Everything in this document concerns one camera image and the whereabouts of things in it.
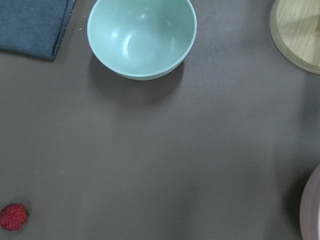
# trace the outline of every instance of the light blue bowl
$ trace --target light blue bowl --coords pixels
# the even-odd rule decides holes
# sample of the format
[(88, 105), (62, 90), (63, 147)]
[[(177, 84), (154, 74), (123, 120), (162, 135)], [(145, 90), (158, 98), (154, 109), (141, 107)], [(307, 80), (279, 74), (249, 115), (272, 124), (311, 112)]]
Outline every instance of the light blue bowl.
[(98, 0), (87, 24), (89, 44), (109, 69), (150, 80), (175, 69), (190, 51), (197, 18), (189, 0)]

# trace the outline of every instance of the wooden disc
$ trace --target wooden disc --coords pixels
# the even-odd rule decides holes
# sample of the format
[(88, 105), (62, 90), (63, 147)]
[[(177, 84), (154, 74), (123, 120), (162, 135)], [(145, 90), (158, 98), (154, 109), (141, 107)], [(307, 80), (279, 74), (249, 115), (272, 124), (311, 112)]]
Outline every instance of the wooden disc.
[(320, 74), (320, 0), (276, 0), (270, 31), (279, 51), (293, 64)]

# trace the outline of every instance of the tabletop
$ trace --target tabletop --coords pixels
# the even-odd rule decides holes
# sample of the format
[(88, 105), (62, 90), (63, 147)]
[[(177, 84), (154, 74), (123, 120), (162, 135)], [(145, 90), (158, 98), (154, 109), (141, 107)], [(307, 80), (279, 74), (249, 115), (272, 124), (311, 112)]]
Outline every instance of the tabletop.
[(278, 51), (273, 0), (192, 0), (178, 68), (123, 78), (87, 39), (77, 0), (57, 58), (0, 51), (2, 240), (301, 240), (319, 164), (320, 76)]

